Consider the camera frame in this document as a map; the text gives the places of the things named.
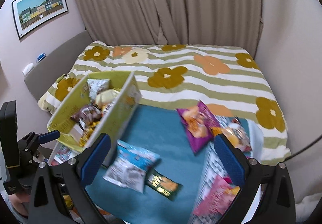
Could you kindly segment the person left hand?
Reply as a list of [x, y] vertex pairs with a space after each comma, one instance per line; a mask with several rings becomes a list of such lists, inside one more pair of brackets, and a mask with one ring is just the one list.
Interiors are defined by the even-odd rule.
[[30, 195], [25, 192], [17, 192], [9, 195], [9, 200], [15, 210], [22, 216], [28, 216], [28, 210], [24, 207], [24, 203], [29, 203]]

